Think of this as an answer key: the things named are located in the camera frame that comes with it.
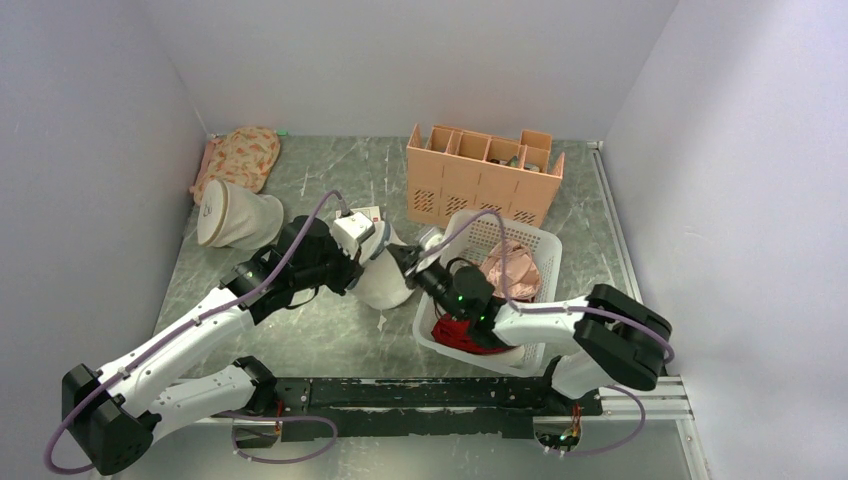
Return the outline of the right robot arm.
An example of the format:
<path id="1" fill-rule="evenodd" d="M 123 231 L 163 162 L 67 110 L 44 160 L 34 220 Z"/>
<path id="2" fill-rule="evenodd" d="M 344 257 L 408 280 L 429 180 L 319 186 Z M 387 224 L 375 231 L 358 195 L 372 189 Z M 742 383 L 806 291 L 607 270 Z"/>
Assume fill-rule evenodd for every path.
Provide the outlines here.
<path id="1" fill-rule="evenodd" d="M 597 284 L 588 295 L 563 302 L 509 304 L 476 267 L 450 271 L 438 261 L 425 264 L 419 247 L 388 251 L 409 285 L 464 326 L 471 345 L 578 346 L 575 354 L 550 364 L 549 380 L 539 389 L 550 413 L 565 413 L 584 394 L 610 385 L 651 391 L 674 359 L 670 323 L 610 285 Z"/>

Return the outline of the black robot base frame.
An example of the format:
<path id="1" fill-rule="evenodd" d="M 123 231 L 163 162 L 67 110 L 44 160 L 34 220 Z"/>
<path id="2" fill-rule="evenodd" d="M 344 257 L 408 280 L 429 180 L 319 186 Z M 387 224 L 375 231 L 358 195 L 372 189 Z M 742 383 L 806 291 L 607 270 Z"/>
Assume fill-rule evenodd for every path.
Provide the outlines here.
<path id="1" fill-rule="evenodd" d="M 324 417 L 342 437 L 498 434 L 505 439 L 534 438 L 538 418 L 603 412 L 598 391 L 572 400 L 544 377 L 279 377 L 274 390 L 261 389 L 241 410 L 251 416 Z"/>

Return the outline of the round white mesh laundry bag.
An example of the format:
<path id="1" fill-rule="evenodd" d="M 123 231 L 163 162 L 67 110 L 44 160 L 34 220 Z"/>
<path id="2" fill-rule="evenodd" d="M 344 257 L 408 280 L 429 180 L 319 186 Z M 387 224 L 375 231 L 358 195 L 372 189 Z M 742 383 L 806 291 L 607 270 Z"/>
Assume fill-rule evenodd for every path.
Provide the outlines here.
<path id="1" fill-rule="evenodd" d="M 388 310 L 407 301 L 414 290 L 406 285 L 394 257 L 392 245 L 406 246 L 389 222 L 377 221 L 375 232 L 362 244 L 363 272 L 349 287 L 354 297 L 376 310 Z"/>

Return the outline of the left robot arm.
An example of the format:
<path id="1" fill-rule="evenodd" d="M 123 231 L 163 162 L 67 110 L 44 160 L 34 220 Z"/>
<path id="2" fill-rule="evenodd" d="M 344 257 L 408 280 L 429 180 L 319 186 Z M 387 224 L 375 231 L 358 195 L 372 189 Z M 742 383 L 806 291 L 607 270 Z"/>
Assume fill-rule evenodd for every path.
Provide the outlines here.
<path id="1" fill-rule="evenodd" d="M 339 295 L 363 272 L 362 245 L 375 232 L 364 214 L 326 224 L 306 215 L 287 224 L 278 245 L 237 264 L 199 304 L 155 337 L 97 369 L 80 364 L 62 379 L 62 427 L 102 475 L 118 473 L 169 433 L 227 411 L 264 415 L 278 407 L 277 379 L 253 356 L 185 383 L 179 377 L 226 340 L 301 291 Z"/>

